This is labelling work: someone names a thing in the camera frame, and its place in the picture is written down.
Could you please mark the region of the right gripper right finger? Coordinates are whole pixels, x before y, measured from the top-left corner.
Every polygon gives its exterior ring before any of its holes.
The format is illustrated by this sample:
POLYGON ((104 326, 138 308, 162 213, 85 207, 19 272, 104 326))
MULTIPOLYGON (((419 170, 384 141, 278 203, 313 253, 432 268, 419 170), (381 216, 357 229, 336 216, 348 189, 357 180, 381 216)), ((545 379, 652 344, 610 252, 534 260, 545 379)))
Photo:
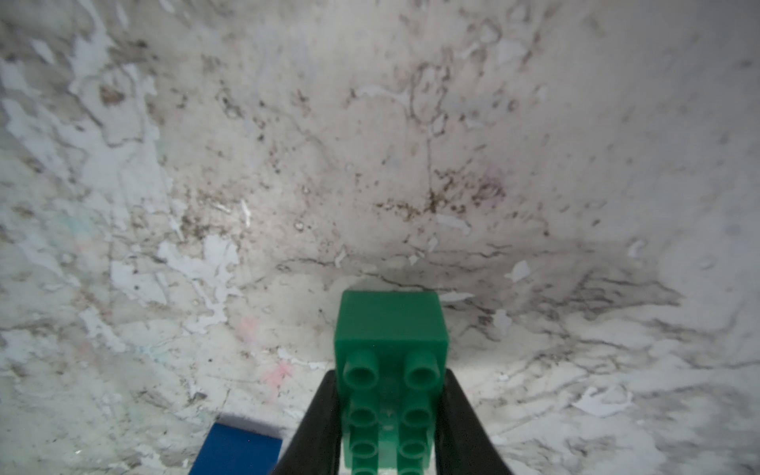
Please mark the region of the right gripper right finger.
POLYGON ((491 443, 453 371, 437 403, 435 471, 441 475, 513 475, 491 443))

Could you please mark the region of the blue small lego brick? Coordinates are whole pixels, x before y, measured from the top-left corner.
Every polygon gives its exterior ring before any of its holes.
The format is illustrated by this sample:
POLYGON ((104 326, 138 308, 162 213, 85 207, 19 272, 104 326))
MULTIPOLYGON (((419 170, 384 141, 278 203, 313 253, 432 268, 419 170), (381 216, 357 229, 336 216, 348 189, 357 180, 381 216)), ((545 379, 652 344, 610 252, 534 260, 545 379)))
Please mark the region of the blue small lego brick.
POLYGON ((189 475, 267 475, 283 440, 224 424, 212 425, 189 475))

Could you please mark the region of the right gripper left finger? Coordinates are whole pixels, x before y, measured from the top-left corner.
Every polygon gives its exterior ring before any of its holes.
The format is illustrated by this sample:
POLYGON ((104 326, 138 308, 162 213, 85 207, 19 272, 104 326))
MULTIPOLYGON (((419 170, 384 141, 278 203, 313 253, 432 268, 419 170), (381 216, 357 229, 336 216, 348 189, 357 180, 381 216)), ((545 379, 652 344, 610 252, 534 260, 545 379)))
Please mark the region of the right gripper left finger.
POLYGON ((342 412, 336 372, 329 370, 272 475, 336 475, 340 471, 342 412))

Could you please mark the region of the green lego brick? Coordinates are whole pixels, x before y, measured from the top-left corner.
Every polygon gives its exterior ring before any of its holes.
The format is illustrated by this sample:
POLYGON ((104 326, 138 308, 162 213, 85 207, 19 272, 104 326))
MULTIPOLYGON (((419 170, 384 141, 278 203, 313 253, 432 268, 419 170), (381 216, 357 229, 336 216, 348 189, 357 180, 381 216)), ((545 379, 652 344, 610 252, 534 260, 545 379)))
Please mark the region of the green lego brick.
POLYGON ((342 294, 334 358, 351 473, 429 468, 448 344, 435 292, 342 294))

